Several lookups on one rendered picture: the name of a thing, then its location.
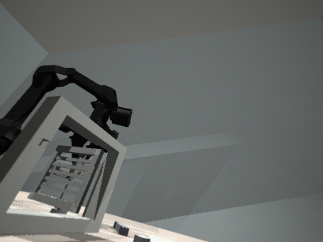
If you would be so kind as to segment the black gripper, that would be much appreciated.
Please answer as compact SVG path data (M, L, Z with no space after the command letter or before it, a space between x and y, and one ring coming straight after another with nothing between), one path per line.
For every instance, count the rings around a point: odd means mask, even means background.
M105 125L105 126L108 126L107 123L106 123L106 120L100 116L97 116L97 115L91 115L90 116L90 119L95 123L96 121L100 120L102 121L102 124ZM78 134L77 132L73 131L71 128L67 127L66 125L64 124L61 124L59 130L67 133L67 132L74 132L73 136L70 136L69 138L72 140L72 147L83 147L84 144L89 141L87 140L86 138L84 138L83 136L81 136L80 134ZM91 141L90 141L91 142ZM107 153L108 151L106 149L104 149L103 147L101 146L97 146L95 145L94 143L90 143L90 145L87 145L86 146L87 148L96 148L96 149L103 149L104 150L104 153ZM87 157L85 159L89 159L92 155L87 155ZM79 157L79 154L72 154L72 158L78 158Z

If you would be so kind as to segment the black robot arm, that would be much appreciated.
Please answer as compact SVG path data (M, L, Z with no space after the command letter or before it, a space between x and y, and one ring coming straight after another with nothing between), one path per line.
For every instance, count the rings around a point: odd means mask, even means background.
M56 73L67 76L59 80ZM21 132L20 128L43 96L56 87L74 83L91 93L97 101L91 102L94 108L91 115L97 115L112 124L128 127L131 122L132 109L118 106L116 91L106 85L100 85L74 68L59 65L44 65L37 68L31 87L18 99L9 112L0 119L0 155L5 153Z

